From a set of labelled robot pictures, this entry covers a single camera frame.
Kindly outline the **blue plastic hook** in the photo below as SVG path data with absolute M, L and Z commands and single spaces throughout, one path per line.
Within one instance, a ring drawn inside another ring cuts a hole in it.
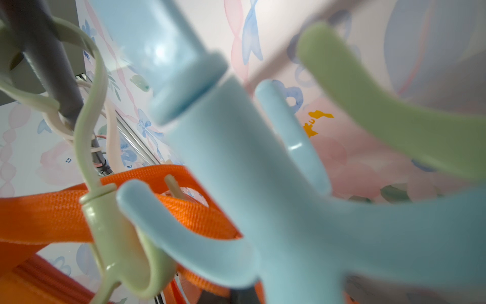
M 485 186 L 397 205 L 336 199 L 272 83 L 256 91 L 270 129 L 174 2 L 92 5 L 156 91 L 151 114 L 169 145 L 243 235 L 202 237 L 146 183 L 123 184 L 121 212 L 181 265 L 230 288 L 261 282 L 268 303 L 339 303 L 352 274 L 431 289 L 485 284 Z

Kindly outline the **black metal clothes rack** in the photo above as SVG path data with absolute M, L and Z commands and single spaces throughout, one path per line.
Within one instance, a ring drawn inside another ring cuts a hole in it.
M 70 22 L 51 16 L 43 1 L 1 1 L 1 73 L 11 79 L 11 71 L 26 59 L 47 96 L 59 102 L 59 116 L 74 135 L 89 90 L 75 79 L 64 42 L 100 55 L 87 35 Z M 103 61 L 97 62 L 96 69 L 99 80 L 107 77 Z M 99 173 L 109 175 L 112 170 L 101 151 L 92 133 L 91 160 L 100 163 Z

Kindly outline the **white plastic hook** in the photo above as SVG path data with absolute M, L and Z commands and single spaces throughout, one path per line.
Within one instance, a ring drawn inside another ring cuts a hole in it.
M 78 81 L 78 84 L 89 90 L 89 95 L 76 121 L 73 135 L 73 147 L 80 173 L 85 179 L 95 176 L 96 170 L 91 161 L 91 141 L 99 116 L 105 116 L 107 121 L 106 155 L 109 166 L 116 174 L 125 171 L 121 158 L 116 111 L 112 102 L 106 100 L 108 78 L 104 76 L 93 84 L 84 81 Z
M 16 88 L 5 73 L 1 73 L 1 91 L 15 101 L 40 111 L 51 130 L 69 144 L 73 144 L 73 130 L 69 129 L 59 116 L 60 105 L 57 100 Z

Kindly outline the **green plastic hook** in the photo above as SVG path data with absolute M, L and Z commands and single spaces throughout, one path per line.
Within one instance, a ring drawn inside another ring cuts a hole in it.
M 100 51 L 99 54 L 91 54 L 96 65 L 103 61 Z M 99 75 L 96 69 L 94 82 Z M 115 184 L 102 185 L 96 173 L 94 178 L 83 179 L 88 193 L 81 197 L 80 205 L 94 240 L 91 250 L 102 277 L 92 303 L 108 303 L 120 285 L 141 299 L 157 297 L 173 279 L 175 262 L 121 213 Z
M 485 117 L 407 104 L 384 91 L 325 22 L 300 36 L 297 57 L 328 97 L 381 142 L 437 170 L 485 180 Z

